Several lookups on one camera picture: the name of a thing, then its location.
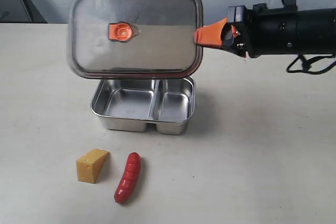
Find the yellow cheese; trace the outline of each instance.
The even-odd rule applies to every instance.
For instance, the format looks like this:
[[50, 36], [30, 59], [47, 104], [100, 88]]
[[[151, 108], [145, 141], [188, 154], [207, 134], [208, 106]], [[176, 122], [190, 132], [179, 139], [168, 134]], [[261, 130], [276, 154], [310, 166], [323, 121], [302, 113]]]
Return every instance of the yellow cheese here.
[[84, 156], [81, 156], [76, 161], [78, 180], [95, 184], [109, 154], [108, 151], [93, 149]]

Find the table surface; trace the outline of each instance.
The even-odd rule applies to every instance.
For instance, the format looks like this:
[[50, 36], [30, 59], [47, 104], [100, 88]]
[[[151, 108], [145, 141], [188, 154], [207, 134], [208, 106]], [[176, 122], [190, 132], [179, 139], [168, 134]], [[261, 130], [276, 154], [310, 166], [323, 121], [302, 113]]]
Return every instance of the table surface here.
[[[336, 71], [206, 49], [185, 134], [103, 128], [98, 85], [70, 71], [66, 25], [0, 25], [0, 223], [335, 223]], [[111, 152], [98, 183], [76, 159]], [[130, 202], [113, 194], [143, 157]]]

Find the lid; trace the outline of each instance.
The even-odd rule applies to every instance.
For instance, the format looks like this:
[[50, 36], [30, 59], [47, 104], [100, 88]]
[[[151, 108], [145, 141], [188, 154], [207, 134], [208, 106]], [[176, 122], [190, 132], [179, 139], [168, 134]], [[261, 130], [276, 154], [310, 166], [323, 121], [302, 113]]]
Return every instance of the lid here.
[[68, 62], [90, 79], [183, 78], [201, 64], [201, 0], [76, 0]]

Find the lunch box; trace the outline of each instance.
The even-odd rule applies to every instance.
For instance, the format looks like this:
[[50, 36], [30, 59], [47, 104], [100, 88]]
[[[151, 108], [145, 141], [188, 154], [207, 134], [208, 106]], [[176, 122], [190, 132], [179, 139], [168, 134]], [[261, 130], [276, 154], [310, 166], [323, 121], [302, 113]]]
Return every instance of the lunch box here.
[[182, 134], [195, 109], [191, 74], [201, 0], [76, 0], [68, 24], [70, 68], [100, 79], [91, 109], [104, 127]]

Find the toy sausage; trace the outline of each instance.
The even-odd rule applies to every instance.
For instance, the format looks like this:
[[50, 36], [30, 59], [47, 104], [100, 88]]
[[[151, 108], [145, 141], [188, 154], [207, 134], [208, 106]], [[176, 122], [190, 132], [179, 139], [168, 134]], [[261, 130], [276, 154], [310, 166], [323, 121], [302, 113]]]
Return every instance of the toy sausage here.
[[137, 184], [141, 168], [141, 160], [138, 153], [131, 153], [126, 162], [124, 174], [120, 180], [119, 186], [114, 193], [114, 199], [117, 203], [124, 203], [130, 198]]

